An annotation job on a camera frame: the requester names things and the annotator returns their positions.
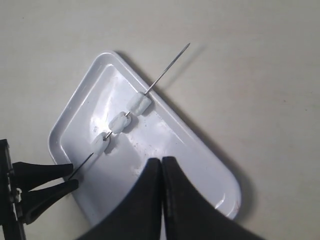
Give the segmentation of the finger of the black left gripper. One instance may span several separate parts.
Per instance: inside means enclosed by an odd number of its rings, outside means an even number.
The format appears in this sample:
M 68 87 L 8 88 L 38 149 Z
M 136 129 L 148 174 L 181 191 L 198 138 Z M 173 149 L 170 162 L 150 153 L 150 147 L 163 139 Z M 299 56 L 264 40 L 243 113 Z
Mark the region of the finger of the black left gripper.
M 15 176 L 19 178 L 31 177 L 58 179 L 69 176 L 73 172 L 74 166 L 72 163 L 41 165 L 26 162 L 16 162 L 13 164 L 13 170 Z
M 47 209 L 78 187 L 79 181 L 72 179 L 48 188 L 22 193 L 18 203 L 19 219 L 23 223 L 33 223 Z

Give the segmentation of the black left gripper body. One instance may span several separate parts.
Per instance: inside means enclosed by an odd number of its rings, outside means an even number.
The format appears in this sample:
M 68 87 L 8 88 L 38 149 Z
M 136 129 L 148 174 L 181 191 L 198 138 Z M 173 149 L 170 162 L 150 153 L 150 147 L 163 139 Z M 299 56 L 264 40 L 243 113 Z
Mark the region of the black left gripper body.
M 11 162 L 9 144 L 0 141 L 0 226 L 6 240 L 25 240 L 24 224 L 16 214 L 18 191 L 14 187 L 14 170 Z

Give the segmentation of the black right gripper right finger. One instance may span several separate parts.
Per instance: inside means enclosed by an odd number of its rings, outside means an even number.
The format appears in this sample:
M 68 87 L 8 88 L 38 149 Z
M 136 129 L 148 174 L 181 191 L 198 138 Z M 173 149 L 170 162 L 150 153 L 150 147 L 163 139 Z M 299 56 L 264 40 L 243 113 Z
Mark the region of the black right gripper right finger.
M 173 156 L 162 158 L 163 211 L 168 240 L 262 240 L 213 207 Z

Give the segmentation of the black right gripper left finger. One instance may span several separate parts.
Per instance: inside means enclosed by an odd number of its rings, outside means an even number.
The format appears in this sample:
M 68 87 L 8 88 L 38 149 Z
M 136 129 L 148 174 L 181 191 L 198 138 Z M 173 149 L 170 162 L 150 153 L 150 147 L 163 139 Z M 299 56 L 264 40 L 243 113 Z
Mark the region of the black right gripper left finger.
M 147 160 L 140 177 L 121 203 L 80 240 L 159 240 L 162 228 L 161 161 Z

